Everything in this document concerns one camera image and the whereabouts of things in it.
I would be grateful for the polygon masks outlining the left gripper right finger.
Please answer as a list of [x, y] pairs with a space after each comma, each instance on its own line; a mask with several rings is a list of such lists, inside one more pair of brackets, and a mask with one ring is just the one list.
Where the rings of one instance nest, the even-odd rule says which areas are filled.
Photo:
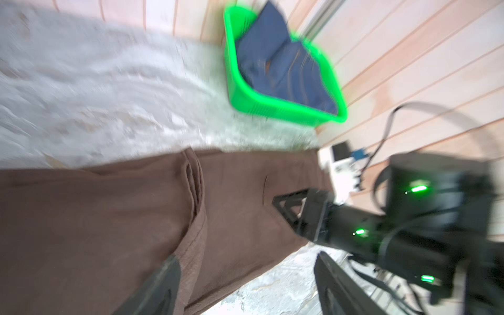
[[323, 315], [385, 315], [385, 312], [325, 252], [316, 258], [314, 275]]

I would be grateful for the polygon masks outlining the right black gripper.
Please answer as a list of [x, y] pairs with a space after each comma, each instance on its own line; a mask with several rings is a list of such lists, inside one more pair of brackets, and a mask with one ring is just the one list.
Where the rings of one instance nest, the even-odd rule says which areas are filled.
[[376, 260], [387, 226], [385, 216], [333, 203], [322, 190], [300, 190], [275, 196], [272, 205], [296, 232], [311, 242]]

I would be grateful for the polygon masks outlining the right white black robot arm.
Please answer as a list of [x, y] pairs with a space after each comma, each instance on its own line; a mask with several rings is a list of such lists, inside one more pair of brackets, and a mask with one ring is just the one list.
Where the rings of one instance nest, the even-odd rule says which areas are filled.
[[433, 306], [452, 296], [467, 262], [463, 313], [502, 314], [503, 244], [488, 239], [493, 179], [489, 160], [411, 151], [392, 155], [374, 182], [387, 184], [381, 215], [315, 188], [272, 204], [297, 235], [346, 251], [351, 268], [373, 264], [429, 291]]

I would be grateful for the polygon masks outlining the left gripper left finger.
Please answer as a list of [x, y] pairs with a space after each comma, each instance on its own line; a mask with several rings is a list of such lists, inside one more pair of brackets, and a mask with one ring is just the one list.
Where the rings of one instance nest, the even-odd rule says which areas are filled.
[[172, 315], [180, 283], [181, 266], [170, 255], [113, 315]]

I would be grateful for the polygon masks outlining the brown corduroy trousers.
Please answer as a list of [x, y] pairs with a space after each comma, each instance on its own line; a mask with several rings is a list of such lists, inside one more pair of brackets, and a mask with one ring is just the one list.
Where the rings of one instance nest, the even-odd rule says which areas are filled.
[[111, 314], [174, 259], [201, 314], [305, 245], [272, 200], [306, 188], [332, 189], [314, 150], [3, 170], [1, 313]]

